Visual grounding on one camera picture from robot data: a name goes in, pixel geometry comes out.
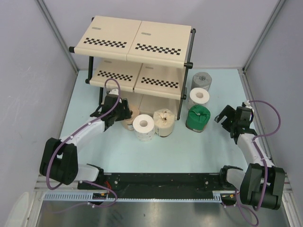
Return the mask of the brown paper roll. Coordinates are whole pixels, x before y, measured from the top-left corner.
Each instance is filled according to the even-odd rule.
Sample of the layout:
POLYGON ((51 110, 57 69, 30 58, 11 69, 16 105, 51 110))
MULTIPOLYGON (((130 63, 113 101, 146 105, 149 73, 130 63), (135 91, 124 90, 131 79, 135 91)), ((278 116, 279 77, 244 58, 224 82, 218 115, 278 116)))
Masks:
POLYGON ((134 127, 133 127, 133 121, 134 119, 140 114, 140 111, 139 109, 134 106, 134 105, 130 105, 130 111, 132 112, 131 114, 131 118, 129 119, 126 119, 126 120, 123 120, 122 121, 122 126, 129 130, 129 131, 133 131, 134 130, 134 127))

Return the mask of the white dotted paper roll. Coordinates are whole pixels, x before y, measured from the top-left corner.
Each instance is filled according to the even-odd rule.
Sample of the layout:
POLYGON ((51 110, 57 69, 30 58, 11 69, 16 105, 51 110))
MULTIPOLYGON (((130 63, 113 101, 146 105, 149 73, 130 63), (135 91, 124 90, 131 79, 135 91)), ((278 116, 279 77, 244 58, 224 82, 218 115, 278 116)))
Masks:
POLYGON ((147 114, 138 115, 133 121, 133 128, 136 137, 140 141, 150 141, 155 134, 154 120, 147 114))

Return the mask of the white flowered paper roll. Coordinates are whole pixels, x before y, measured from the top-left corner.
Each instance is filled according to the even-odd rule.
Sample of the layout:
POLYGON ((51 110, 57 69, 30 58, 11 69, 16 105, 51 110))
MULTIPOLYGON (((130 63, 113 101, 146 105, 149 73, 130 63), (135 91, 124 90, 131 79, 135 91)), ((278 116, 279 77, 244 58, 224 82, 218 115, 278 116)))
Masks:
POLYGON ((191 108, 194 105, 206 105, 210 99, 210 95, 207 90, 196 87, 190 91, 188 107, 191 108))

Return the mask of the cream paper roll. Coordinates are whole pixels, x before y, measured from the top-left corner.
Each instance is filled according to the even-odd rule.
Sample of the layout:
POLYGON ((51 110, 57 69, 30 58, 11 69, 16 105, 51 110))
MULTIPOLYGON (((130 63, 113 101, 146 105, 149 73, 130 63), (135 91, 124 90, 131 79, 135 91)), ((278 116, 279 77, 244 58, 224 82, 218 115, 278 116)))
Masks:
POLYGON ((169 109, 160 109, 153 114, 155 132, 160 137, 169 136, 174 129, 175 115, 169 109))

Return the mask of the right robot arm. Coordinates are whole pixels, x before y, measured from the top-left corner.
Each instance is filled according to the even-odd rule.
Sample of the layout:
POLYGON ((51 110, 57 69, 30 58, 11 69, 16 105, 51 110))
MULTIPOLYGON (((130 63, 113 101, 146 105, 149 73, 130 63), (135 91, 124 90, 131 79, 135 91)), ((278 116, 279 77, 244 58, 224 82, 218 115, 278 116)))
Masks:
POLYGON ((221 123, 229 132, 248 164, 246 170, 224 166, 220 170, 218 184, 224 190, 238 189, 243 204, 277 210, 282 202, 285 171, 276 167, 260 147, 260 135, 250 126, 253 117, 253 109, 247 105, 236 109, 227 105, 215 117, 215 122, 221 123))

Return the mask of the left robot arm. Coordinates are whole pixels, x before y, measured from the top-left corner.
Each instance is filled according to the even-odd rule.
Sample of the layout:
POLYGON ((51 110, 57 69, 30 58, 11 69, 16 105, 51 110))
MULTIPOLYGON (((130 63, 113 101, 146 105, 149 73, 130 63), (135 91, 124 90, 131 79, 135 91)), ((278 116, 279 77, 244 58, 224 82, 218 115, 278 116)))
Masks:
POLYGON ((79 164, 78 152, 95 136, 102 134, 114 122, 131 118, 128 100, 118 95, 107 95, 104 103, 89 116, 89 120, 79 129, 61 139, 47 140, 40 165, 40 174, 46 177, 47 186, 54 190, 58 186, 51 186, 50 180, 59 185, 69 185, 73 181, 88 181, 94 189, 101 188, 105 183, 100 168, 91 164, 79 164))

